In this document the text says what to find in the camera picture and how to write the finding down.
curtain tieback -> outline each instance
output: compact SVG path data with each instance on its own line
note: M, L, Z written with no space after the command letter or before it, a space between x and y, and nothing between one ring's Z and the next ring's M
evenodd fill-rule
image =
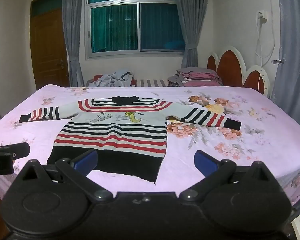
M79 59L78 57L69 57L69 62L75 61L75 60L78 60L78 59Z
M186 44L186 49L196 49L197 47L197 44Z

striped mattress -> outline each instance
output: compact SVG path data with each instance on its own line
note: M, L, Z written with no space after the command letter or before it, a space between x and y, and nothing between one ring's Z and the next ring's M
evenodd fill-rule
M166 79L136 79L137 87L167 87Z

pile of clothes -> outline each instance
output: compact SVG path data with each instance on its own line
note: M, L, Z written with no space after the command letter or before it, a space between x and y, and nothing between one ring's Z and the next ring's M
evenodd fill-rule
M220 87L221 78L211 69L189 67L180 68L177 73L168 78L170 87Z
M128 70L119 70L109 75L96 75L88 83L88 87L135 87L133 73Z

sweater collar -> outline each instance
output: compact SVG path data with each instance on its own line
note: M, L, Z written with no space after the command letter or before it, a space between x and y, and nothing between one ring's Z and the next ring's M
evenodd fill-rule
M116 103L117 105L120 106L127 106L127 105L131 105L132 103L136 102L139 100L138 97L133 96L133 97L113 97L111 98L112 102Z

sweater sleeve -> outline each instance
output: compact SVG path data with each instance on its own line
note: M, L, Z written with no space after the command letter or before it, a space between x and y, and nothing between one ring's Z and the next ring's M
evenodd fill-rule
M63 106L45 107L32 111L30 114L22 115L19 122L60 120L70 118L81 112L78 102Z
M240 130L241 127L241 122L227 118L222 114L215 114L178 103L170 103L162 112L166 118L173 116L181 122L197 123L211 127L225 127L234 130Z

